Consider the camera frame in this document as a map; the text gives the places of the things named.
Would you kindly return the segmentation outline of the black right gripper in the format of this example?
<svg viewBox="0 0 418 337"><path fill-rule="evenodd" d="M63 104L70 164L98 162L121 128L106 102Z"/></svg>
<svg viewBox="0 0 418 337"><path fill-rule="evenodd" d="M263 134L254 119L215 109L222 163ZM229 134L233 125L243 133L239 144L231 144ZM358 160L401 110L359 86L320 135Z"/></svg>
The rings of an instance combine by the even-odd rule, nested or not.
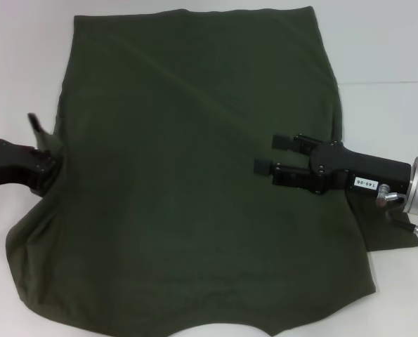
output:
<svg viewBox="0 0 418 337"><path fill-rule="evenodd" d="M293 138L274 135L272 148L310 155L309 167L285 166L268 159L254 160L254 174L271 176L272 184L300 188L314 194L347 190L376 197L381 185L406 194L412 165L353 152L341 142L322 143L298 134Z"/></svg>

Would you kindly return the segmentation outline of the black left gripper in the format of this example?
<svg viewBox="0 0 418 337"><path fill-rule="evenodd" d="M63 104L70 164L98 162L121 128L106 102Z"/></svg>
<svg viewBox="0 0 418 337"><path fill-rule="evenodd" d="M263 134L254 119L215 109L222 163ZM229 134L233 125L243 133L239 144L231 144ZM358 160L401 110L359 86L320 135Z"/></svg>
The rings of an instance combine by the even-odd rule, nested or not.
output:
<svg viewBox="0 0 418 337"><path fill-rule="evenodd" d="M35 136L46 134L35 113L28 113L27 118ZM25 185L33 194L44 196L55 180L56 159L49 151L42 152L0 139L0 185Z"/></svg>

